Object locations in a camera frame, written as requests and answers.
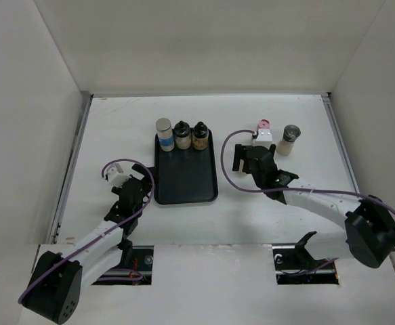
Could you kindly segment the black cap spice bottle front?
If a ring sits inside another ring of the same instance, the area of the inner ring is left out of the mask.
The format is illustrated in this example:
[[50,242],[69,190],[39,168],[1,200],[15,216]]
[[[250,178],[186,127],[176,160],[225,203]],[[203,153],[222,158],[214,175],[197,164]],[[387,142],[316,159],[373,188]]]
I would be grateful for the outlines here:
[[175,144],[181,150],[187,150],[191,146],[191,129],[187,122],[179,121],[174,129]]

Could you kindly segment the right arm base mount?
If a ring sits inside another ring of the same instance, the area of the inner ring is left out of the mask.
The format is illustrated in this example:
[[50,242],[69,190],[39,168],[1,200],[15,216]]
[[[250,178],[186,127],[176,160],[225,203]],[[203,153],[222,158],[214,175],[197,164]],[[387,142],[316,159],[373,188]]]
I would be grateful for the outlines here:
[[337,258],[315,259],[306,249],[316,234],[316,231],[308,232],[297,242],[272,245],[278,285],[339,284]]

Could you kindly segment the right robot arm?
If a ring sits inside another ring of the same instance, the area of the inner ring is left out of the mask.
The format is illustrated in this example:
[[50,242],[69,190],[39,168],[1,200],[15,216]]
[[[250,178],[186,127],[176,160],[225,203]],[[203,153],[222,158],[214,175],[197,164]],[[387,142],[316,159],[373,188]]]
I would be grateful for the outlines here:
[[279,169],[275,145],[234,147],[233,171],[243,164],[256,186],[268,198],[305,209],[346,231],[346,246],[357,261],[378,268],[395,249],[395,220],[382,201],[372,196],[336,190],[318,190],[298,175]]

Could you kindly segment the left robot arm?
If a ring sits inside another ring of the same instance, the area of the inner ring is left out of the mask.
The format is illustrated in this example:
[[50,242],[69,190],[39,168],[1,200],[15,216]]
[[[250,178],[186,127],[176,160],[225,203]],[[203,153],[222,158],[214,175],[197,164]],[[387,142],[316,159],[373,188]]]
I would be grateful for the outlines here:
[[100,224],[74,246],[47,251],[37,260],[18,302],[54,324],[64,324],[76,311],[81,293],[108,270],[127,269],[132,262],[128,237],[154,196],[154,169],[133,160],[142,179],[129,176],[112,192],[118,196]]

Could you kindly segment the black cap spice bottle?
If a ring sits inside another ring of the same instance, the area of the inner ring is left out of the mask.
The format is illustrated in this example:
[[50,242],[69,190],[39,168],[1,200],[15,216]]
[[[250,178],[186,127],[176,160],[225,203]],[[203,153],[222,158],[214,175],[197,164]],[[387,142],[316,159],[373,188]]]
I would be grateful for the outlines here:
[[191,129],[187,122],[179,121],[174,129],[175,144],[181,150],[187,150],[191,146]]
[[192,131],[192,145],[196,150],[204,150],[207,148],[209,143],[209,130],[207,125],[199,121],[193,128]]

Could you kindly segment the yellow cap spice bottle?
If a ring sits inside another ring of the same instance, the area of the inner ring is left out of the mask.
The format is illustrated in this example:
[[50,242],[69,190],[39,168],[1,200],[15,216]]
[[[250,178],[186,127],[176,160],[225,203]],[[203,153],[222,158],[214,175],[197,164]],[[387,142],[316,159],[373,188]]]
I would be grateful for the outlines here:
[[238,166],[238,173],[241,174],[246,174],[247,173],[247,168],[245,167],[245,161],[240,160],[239,166]]

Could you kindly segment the silver cap blue label bottle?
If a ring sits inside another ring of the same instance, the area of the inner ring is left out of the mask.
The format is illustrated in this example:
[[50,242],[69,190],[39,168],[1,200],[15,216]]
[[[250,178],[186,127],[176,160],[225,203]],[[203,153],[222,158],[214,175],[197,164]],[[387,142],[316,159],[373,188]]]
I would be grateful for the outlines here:
[[168,118],[160,118],[156,121],[155,126],[161,149],[164,152],[172,151],[175,147],[175,143],[170,120]]

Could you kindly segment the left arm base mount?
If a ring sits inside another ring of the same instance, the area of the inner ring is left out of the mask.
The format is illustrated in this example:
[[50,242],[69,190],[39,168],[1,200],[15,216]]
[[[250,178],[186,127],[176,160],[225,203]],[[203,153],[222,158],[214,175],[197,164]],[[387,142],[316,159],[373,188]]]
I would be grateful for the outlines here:
[[126,239],[118,245],[119,263],[94,282],[95,286],[139,286],[152,284],[154,246],[134,246]]

